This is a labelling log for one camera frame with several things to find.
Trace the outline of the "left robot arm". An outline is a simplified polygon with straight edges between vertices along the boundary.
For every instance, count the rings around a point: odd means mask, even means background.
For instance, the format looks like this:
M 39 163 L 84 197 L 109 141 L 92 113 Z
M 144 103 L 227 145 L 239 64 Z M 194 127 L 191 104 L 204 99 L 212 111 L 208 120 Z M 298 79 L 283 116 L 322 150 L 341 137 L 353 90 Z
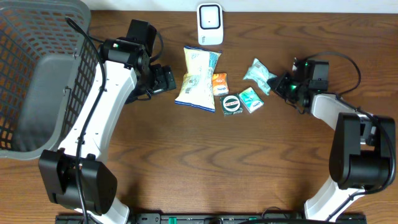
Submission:
M 82 223 L 129 220 L 129 207 L 116 197 L 117 178 L 106 167 L 108 148 L 124 105 L 176 87 L 171 68 L 153 54 L 159 40 L 150 23 L 132 20 L 124 37 L 95 48 L 95 80 L 75 124 L 57 150 L 39 157 L 49 200 L 81 212 Z

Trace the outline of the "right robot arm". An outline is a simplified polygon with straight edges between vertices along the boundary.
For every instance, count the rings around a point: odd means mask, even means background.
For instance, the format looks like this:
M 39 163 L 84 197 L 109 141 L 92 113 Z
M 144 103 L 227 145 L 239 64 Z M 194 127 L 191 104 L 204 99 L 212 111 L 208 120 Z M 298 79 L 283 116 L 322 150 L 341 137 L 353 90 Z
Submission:
M 304 205 L 307 220 L 335 222 L 355 200 L 392 184 L 396 174 L 396 128 L 388 116 L 373 115 L 328 91 L 329 62 L 295 60 L 292 72 L 268 79 L 288 105 L 334 130 L 329 178 Z

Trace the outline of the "teal Kleenex tissue pack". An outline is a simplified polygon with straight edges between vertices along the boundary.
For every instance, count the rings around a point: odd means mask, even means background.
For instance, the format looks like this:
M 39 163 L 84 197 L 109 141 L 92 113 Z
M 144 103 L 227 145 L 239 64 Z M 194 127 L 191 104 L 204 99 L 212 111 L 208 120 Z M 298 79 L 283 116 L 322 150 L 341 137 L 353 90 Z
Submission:
M 259 98 L 252 87 L 249 87 L 239 94 L 240 100 L 243 102 L 245 108 L 253 113 L 264 105 L 264 102 Z

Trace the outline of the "white snack bag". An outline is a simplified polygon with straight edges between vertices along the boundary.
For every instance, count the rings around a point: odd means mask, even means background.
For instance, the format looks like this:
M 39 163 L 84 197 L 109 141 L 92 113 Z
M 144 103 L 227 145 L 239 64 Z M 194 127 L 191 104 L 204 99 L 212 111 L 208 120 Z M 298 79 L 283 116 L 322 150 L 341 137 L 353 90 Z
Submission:
M 174 100 L 177 105 L 191 106 L 214 113 L 215 101 L 212 77 L 222 51 L 199 47 L 184 47 L 187 72 L 182 87 Z

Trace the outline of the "green Zam-Buk box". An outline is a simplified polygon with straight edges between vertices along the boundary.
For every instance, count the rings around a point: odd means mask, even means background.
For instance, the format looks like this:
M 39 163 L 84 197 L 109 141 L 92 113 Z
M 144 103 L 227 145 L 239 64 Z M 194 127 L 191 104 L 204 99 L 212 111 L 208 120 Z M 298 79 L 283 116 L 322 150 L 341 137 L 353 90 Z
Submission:
M 243 112 L 243 106 L 237 93 L 221 97 L 220 103 L 224 116 L 240 114 Z

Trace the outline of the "orange Kleenex tissue pack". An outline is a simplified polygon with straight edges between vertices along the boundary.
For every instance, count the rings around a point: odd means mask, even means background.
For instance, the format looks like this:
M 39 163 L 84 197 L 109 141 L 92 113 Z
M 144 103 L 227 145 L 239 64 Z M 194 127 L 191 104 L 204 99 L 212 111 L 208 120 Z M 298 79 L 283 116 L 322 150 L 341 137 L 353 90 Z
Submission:
M 214 73 L 212 85 L 214 96 L 227 95 L 229 93 L 227 73 Z

